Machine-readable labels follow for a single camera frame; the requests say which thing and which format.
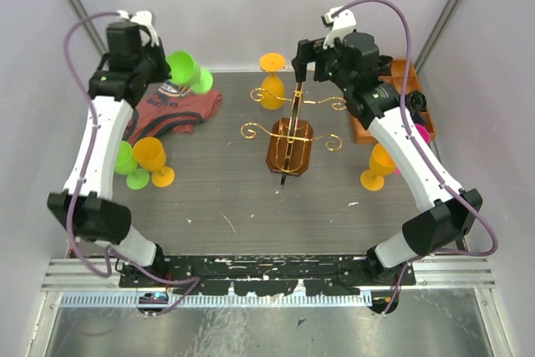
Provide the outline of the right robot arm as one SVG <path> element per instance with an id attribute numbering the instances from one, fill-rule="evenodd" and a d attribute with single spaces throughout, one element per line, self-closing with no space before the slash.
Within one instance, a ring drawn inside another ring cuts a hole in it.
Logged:
<path id="1" fill-rule="evenodd" d="M 313 64 L 315 81 L 330 81 L 342 91 L 348 112 L 385 148 L 420 212 L 367 251 L 366 272 L 378 285 L 387 284 L 402 263 L 464 237 L 482 207 L 478 190 L 464 190 L 413 129 L 404 97 L 380 75 L 388 62 L 374 37 L 357 31 L 335 39 L 330 47 L 321 38 L 300 40 L 292 60 L 298 84 Z"/>

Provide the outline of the red folded t-shirt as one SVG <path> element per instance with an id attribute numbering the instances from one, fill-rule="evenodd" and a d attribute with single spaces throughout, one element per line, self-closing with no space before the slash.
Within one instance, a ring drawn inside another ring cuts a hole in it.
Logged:
<path id="1" fill-rule="evenodd" d="M 122 140 L 133 145 L 145 137 L 192 133 L 197 125 L 216 115 L 221 103 L 222 95 L 216 89 L 195 94 L 189 87 L 164 83 L 135 107 Z"/>

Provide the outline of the orange wine glass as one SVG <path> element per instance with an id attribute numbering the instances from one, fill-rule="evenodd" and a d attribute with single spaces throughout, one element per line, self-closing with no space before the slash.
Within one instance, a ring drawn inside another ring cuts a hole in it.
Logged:
<path id="1" fill-rule="evenodd" d="M 267 73 L 260 85 L 260 104 L 267 110 L 277 110 L 283 106 L 286 99 L 284 83 L 277 75 L 277 72 L 285 67 L 285 58 L 277 53 L 264 54 L 259 65 L 260 69 Z"/>
<path id="2" fill-rule="evenodd" d="M 396 169 L 394 160 L 381 145 L 374 146 L 370 158 L 369 169 L 360 175 L 361 185 L 369 191 L 379 191 L 385 185 L 385 177 L 391 175 Z"/>
<path id="3" fill-rule="evenodd" d="M 166 151 L 162 142 L 155 137 L 145 137 L 135 142 L 133 155 L 139 165 L 151 174 L 154 186 L 170 186 L 175 180 L 175 172 L 166 162 Z"/>

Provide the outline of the wooden compartment tray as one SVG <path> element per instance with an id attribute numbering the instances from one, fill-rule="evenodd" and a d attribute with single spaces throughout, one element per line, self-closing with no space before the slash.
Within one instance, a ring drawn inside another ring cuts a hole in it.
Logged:
<path id="1" fill-rule="evenodd" d="M 380 74 L 380 79 L 383 81 L 392 84 L 396 90 L 400 93 L 403 84 L 403 77 L 405 72 L 405 60 L 404 59 L 394 59 L 389 67 L 384 69 L 383 73 Z M 418 75 L 415 71 L 414 65 L 410 64 L 409 78 L 407 81 L 406 94 L 412 90 L 419 90 L 423 93 L 421 84 L 418 78 Z M 436 137 L 436 128 L 431 117 L 428 105 L 426 112 L 420 112 L 417 114 L 410 114 L 411 119 L 420 125 L 423 125 L 430 133 L 431 140 L 434 140 Z M 349 127 L 352 130 L 353 139 L 355 144 L 366 144 L 374 145 L 377 143 L 376 139 L 363 128 L 363 126 L 352 116 L 349 115 Z"/>

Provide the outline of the aluminium rail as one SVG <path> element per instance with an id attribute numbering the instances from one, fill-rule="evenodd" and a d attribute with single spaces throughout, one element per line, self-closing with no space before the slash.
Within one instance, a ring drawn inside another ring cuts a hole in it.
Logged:
<path id="1" fill-rule="evenodd" d="M 405 270 L 402 285 L 438 289 L 496 287 L 485 258 L 460 255 L 435 255 L 413 262 Z M 48 291 L 97 291 L 119 287 L 118 273 L 102 278 L 90 273 L 80 262 L 63 258 L 49 262 L 42 283 L 42 289 Z"/>

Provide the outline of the rolled dark tie right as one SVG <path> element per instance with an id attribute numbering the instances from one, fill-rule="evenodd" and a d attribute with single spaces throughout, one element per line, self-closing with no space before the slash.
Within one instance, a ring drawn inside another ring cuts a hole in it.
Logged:
<path id="1" fill-rule="evenodd" d="M 420 112 L 426 112 L 426 97 L 421 91 L 412 90 L 405 96 L 405 106 L 409 109 L 412 115 Z"/>

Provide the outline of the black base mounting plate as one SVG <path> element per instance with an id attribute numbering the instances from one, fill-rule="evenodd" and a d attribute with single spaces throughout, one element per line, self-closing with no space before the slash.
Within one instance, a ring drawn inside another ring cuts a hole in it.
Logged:
<path id="1" fill-rule="evenodd" d="M 303 285 L 307 296 L 358 295 L 366 286 L 387 288 L 398 280 L 401 267 L 374 277 L 359 255 L 175 255 L 166 257 L 166 280 L 198 278 L 193 295 L 258 297 L 290 295 Z"/>

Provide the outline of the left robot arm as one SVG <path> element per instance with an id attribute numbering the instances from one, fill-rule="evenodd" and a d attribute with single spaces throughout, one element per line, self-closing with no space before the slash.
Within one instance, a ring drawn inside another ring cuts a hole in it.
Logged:
<path id="1" fill-rule="evenodd" d="M 132 224 L 130 210 L 112 200 L 120 142 L 135 107 L 152 83 L 168 79 L 161 39 L 149 23 L 120 20 L 106 29 L 108 51 L 82 85 L 88 117 L 79 153 L 61 192 L 47 207 L 70 242 L 93 242 L 138 268 L 149 287 L 163 284 L 167 266 L 159 245 Z"/>

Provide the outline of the pink wine glass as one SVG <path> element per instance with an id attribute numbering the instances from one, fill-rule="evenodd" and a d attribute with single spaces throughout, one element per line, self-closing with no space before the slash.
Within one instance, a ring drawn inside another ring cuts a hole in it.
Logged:
<path id="1" fill-rule="evenodd" d="M 431 135 L 429 131 L 423 125 L 420 125 L 417 123 L 415 123 L 415 128 L 417 132 L 420 134 L 420 136 L 422 137 L 423 141 L 426 144 L 429 144 L 431 142 Z"/>

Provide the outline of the green wine glass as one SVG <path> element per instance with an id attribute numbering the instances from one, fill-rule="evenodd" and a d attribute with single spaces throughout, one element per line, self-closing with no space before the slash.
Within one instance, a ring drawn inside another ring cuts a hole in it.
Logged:
<path id="1" fill-rule="evenodd" d="M 139 167 L 138 161 L 134 158 L 132 145 L 122 140 L 120 142 L 114 173 L 125 177 L 126 185 L 131 190 L 141 190 L 150 181 L 150 174 Z"/>
<path id="2" fill-rule="evenodd" d="M 169 80 L 177 86 L 186 86 L 194 94 L 207 94 L 213 86 L 213 77 L 185 51 L 176 51 L 166 57 L 171 70 Z"/>

